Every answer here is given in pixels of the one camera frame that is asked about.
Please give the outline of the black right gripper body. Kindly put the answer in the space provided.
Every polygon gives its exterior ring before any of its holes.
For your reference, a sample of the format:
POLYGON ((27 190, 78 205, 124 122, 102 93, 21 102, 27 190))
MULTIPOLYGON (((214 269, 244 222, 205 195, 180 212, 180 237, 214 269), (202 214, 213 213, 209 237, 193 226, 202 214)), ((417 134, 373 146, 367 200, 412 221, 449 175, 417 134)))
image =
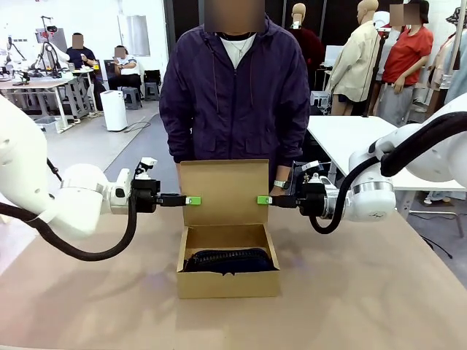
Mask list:
POLYGON ((296 186, 298 208, 304 217, 321 217, 325 211, 326 191, 321 182, 308 182, 296 186))

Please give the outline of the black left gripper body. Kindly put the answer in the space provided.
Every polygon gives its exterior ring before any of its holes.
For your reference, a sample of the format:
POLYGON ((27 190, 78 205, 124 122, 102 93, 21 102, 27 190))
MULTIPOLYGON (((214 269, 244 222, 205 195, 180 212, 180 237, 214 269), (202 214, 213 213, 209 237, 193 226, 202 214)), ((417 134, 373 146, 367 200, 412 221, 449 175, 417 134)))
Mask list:
POLYGON ((131 182, 137 213, 154 213, 161 190, 161 182, 155 179, 134 179, 131 182))

